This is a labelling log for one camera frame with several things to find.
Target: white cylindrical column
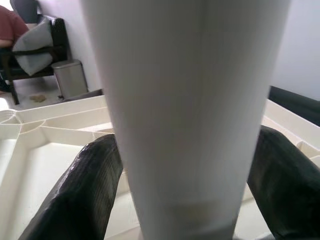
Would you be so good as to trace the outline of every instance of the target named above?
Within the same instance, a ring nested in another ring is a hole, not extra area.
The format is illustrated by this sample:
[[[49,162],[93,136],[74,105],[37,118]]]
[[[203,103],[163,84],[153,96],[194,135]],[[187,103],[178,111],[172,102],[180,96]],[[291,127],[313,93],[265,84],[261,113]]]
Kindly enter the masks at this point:
[[[231,239],[289,0],[82,7],[144,239]]]

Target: trash can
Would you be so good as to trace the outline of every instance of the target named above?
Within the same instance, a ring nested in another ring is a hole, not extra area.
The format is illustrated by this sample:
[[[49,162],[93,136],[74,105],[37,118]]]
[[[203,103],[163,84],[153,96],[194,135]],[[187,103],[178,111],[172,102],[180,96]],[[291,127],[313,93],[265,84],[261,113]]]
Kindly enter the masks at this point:
[[[61,95],[67,99],[88,92],[84,71],[79,60],[52,64]]]

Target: gray pillow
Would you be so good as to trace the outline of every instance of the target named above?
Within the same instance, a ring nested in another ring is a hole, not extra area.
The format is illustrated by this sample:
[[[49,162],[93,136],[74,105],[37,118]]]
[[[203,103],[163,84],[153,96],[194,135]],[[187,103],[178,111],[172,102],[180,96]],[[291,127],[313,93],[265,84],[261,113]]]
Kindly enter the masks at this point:
[[[48,19],[23,34],[15,43],[12,51],[30,51],[54,45]],[[29,75],[41,71],[52,62],[50,53],[23,55],[15,57],[20,67]]]

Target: person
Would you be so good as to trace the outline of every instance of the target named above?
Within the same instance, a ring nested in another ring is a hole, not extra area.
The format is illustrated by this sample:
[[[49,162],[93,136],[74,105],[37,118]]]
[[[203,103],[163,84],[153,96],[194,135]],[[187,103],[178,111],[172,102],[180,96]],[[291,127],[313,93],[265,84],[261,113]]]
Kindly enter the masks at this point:
[[[0,5],[0,55],[10,51],[16,41],[28,31],[28,27],[20,16]],[[10,92],[9,86],[0,76],[0,94]]]

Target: floor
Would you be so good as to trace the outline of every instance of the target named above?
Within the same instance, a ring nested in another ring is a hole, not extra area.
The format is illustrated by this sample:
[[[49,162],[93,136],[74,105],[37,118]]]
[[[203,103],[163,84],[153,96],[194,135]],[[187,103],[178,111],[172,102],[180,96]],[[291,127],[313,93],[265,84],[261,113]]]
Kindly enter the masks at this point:
[[[6,100],[8,107],[15,110],[26,110],[39,108],[57,103],[60,90],[54,76],[15,80],[14,86],[20,101],[15,105],[11,93],[0,95],[0,102]],[[46,100],[35,102],[30,99],[31,96],[44,95]]]

